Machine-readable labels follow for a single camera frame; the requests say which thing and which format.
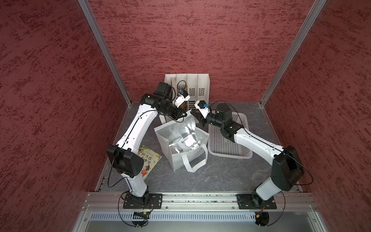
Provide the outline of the white insulated delivery bag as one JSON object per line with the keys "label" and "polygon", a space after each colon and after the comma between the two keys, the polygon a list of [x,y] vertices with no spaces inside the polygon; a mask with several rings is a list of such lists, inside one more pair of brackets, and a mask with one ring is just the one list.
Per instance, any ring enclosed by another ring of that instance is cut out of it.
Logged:
{"label": "white insulated delivery bag", "polygon": [[196,126],[191,111],[180,122],[167,122],[154,130],[162,153],[174,171],[185,167],[195,173],[207,164],[209,133]]}

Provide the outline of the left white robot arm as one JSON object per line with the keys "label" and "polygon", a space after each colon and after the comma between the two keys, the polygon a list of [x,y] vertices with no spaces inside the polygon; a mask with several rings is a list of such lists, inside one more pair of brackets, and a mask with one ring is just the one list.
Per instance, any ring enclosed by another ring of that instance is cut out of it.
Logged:
{"label": "left white robot arm", "polygon": [[152,94],[147,93],[142,97],[137,114],[124,135],[115,145],[109,145],[106,149],[111,169],[122,175],[129,187],[129,194],[141,201],[142,205],[148,199],[148,186],[142,175],[144,159],[138,156],[141,142],[158,115],[167,116],[175,122],[187,116],[181,105],[189,99],[190,95],[185,89],[175,90],[171,85],[160,82]]}

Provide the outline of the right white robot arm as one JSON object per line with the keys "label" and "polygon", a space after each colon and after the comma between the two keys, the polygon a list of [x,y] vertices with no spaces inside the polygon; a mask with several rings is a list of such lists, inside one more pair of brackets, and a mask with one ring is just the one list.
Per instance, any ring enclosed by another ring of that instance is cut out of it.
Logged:
{"label": "right white robot arm", "polygon": [[224,138],[248,148],[271,165],[270,177],[251,193],[255,207],[263,207],[272,196],[291,190],[304,176],[305,169],[294,147],[285,148],[253,134],[232,119],[231,105],[228,103],[217,105],[212,112],[205,101],[196,101],[195,109],[190,113],[202,125],[218,127]]}

